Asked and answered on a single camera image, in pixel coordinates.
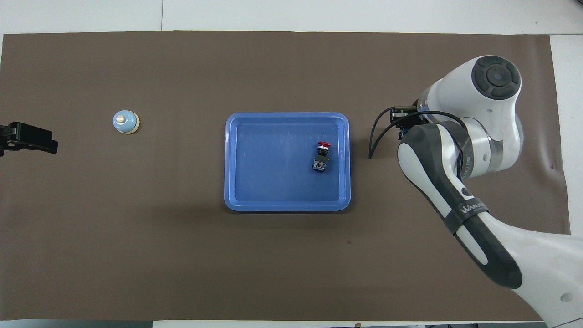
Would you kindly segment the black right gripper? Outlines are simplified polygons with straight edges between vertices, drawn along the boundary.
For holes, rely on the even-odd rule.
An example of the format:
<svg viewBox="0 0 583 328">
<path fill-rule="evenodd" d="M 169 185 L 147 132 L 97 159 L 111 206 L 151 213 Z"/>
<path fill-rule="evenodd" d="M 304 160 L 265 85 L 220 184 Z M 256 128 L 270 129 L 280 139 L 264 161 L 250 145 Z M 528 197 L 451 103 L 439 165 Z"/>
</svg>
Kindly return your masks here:
<svg viewBox="0 0 583 328">
<path fill-rule="evenodd" d="M 417 106 L 394 106 L 391 109 L 391 124 L 400 129 L 411 129 L 426 124 L 423 114 L 417 114 Z"/>
</svg>

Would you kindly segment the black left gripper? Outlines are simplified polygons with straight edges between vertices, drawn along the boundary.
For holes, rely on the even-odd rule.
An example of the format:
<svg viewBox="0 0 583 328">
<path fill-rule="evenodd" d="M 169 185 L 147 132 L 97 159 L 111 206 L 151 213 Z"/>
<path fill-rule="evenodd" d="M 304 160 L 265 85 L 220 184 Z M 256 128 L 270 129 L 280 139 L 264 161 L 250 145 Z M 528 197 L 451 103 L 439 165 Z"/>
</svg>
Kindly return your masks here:
<svg viewBox="0 0 583 328">
<path fill-rule="evenodd" d="M 52 139 L 52 131 L 19 121 L 2 125 L 1 137 L 10 145 L 27 145 L 28 150 L 48 152 L 50 154 L 58 152 L 58 142 Z M 4 156 L 6 150 L 7 147 L 5 145 L 0 146 L 0 157 Z"/>
</svg>

